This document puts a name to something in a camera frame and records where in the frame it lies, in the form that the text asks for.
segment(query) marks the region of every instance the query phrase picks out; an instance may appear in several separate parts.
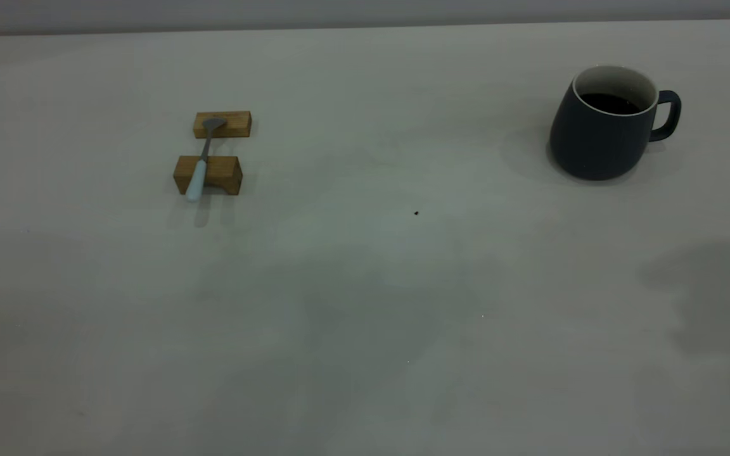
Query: mug handle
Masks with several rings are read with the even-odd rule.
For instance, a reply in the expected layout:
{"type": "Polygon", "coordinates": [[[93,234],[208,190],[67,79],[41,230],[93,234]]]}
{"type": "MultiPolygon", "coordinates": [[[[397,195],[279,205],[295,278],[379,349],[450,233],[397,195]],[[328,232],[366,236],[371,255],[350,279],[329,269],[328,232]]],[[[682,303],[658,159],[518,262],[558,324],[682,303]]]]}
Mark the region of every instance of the mug handle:
{"type": "Polygon", "coordinates": [[[677,128],[677,122],[681,120],[681,98],[677,93],[671,90],[661,90],[658,93],[658,104],[661,103],[672,103],[672,106],[669,107],[669,117],[663,127],[652,130],[650,142],[669,138],[677,128]]]}

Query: light blue spoon handle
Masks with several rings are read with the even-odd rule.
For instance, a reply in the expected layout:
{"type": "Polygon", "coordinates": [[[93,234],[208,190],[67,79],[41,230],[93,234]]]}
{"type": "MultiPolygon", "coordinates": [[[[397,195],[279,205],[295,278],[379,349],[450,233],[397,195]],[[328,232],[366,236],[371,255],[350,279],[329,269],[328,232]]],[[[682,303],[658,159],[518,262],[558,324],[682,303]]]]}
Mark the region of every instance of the light blue spoon handle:
{"type": "Polygon", "coordinates": [[[205,174],[207,170],[208,164],[205,161],[200,160],[196,162],[196,169],[193,171],[191,184],[188,185],[188,191],[185,192],[188,201],[195,203],[202,197],[202,188],[205,187],[205,174]]]}

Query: spoon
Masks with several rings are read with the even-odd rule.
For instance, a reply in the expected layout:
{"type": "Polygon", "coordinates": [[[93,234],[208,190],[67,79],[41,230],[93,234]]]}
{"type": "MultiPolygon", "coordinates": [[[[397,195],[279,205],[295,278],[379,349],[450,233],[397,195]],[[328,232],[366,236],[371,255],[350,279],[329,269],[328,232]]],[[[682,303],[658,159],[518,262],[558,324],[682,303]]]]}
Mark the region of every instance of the spoon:
{"type": "Polygon", "coordinates": [[[226,124],[226,122],[225,119],[217,117],[209,118],[202,122],[202,127],[208,131],[208,139],[205,141],[205,148],[202,150],[201,158],[196,162],[196,169],[193,171],[193,177],[191,177],[191,184],[188,185],[188,191],[185,192],[188,201],[192,203],[197,202],[202,197],[202,188],[205,187],[205,174],[208,171],[208,153],[210,152],[212,133],[218,127],[226,124]]]}

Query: gray wall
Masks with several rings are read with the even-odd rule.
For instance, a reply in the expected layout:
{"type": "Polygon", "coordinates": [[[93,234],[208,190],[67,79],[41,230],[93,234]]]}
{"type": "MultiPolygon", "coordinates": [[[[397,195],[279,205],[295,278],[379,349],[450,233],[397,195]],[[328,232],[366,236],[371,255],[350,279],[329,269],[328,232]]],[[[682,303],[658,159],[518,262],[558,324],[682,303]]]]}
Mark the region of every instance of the gray wall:
{"type": "Polygon", "coordinates": [[[730,18],[730,0],[0,0],[0,34],[730,18]]]}

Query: coffee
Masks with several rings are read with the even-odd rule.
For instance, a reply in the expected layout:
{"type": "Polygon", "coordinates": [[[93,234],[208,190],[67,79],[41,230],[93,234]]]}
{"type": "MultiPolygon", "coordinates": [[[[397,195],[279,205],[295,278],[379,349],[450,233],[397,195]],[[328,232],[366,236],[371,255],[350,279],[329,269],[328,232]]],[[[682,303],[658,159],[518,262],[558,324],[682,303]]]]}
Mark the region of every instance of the coffee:
{"type": "Polygon", "coordinates": [[[586,93],[582,95],[582,100],[597,110],[615,115],[634,115],[643,111],[629,100],[606,93],[586,93]]]}

